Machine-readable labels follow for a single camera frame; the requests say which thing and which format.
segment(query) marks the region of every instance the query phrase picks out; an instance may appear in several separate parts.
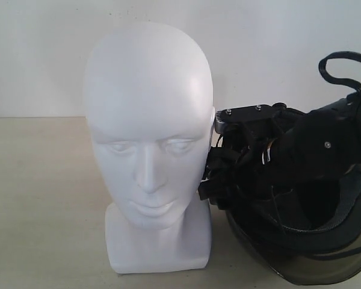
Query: mannequin face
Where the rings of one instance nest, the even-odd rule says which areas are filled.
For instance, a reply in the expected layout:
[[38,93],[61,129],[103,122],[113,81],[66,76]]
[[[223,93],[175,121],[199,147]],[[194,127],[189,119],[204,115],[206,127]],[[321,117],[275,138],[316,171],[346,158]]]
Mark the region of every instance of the mannequin face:
[[118,30],[94,50],[84,94],[94,154],[119,210],[140,228],[168,228],[196,194],[210,148],[202,51],[169,26]]

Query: white wall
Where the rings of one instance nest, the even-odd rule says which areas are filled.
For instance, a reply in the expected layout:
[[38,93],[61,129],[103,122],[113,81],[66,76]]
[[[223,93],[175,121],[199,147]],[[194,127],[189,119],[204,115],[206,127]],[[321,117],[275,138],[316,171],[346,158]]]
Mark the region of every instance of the white wall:
[[[351,90],[322,80],[318,62],[361,52],[361,0],[0,0],[0,117],[81,116],[88,53],[135,20],[176,26],[200,44],[218,109],[335,101]],[[329,68],[361,81],[360,64]]]

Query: white mannequin head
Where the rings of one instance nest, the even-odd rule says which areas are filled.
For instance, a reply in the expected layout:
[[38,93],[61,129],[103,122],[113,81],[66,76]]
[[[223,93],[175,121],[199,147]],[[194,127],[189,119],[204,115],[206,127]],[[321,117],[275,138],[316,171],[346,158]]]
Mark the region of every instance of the white mannequin head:
[[208,61],[176,28],[135,23],[93,50],[84,107],[94,155],[133,225],[168,228],[187,209],[211,144],[212,101]]

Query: tabletop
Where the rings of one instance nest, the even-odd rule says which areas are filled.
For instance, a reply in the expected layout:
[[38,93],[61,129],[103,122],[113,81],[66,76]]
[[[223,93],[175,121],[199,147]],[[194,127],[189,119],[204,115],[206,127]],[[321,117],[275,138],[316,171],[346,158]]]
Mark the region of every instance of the tabletop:
[[[111,202],[84,118],[0,119],[0,289],[296,287],[252,258],[216,207],[205,269],[118,275],[105,246]],[[361,273],[312,288],[361,288]]]

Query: mannequin eye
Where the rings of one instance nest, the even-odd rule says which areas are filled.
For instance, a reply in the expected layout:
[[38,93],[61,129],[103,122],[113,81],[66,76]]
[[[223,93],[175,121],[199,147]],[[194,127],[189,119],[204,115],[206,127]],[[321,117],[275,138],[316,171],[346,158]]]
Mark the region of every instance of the mannequin eye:
[[117,153],[128,152],[132,149],[134,144],[130,141],[118,141],[110,143],[110,148]]
[[172,154],[187,152],[193,146],[193,140],[170,140],[166,144],[166,150]]

